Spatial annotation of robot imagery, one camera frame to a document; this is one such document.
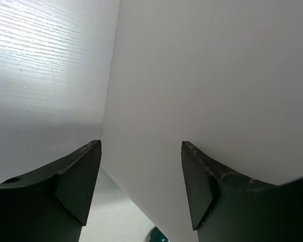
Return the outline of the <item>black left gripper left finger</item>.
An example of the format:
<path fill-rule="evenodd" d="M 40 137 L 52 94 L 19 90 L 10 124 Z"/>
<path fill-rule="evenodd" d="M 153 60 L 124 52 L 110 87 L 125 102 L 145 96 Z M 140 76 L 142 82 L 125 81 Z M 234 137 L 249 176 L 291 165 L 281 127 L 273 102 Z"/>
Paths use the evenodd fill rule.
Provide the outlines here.
<path fill-rule="evenodd" d="M 0 183 L 0 241 L 79 241 L 101 156 L 102 143 L 93 140 Z"/>

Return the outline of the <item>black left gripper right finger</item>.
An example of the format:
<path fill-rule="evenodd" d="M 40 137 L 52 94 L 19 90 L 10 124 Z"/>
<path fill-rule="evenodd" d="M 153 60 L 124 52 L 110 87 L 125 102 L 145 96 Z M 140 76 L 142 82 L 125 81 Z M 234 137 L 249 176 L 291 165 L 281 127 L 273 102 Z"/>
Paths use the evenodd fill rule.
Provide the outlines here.
<path fill-rule="evenodd" d="M 303 178 L 265 183 L 221 164 L 189 141 L 181 162 L 199 241 L 303 241 Z"/>

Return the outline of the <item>stubby green screwdriver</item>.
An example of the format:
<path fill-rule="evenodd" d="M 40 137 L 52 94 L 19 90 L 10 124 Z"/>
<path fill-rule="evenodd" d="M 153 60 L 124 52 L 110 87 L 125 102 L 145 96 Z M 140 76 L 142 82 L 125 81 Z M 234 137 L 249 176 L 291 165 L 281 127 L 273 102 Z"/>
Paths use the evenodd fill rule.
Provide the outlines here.
<path fill-rule="evenodd" d="M 169 242 L 169 239 L 155 226 L 147 234 L 145 242 Z"/>

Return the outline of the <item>white drawer cabinet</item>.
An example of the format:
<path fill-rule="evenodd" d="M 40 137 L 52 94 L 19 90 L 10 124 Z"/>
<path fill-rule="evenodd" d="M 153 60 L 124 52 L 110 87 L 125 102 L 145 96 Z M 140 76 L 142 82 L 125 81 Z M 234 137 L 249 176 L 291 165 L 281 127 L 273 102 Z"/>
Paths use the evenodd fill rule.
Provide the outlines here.
<path fill-rule="evenodd" d="M 197 241 L 181 143 L 303 177 L 303 1 L 121 1 L 102 167 L 170 241 Z"/>

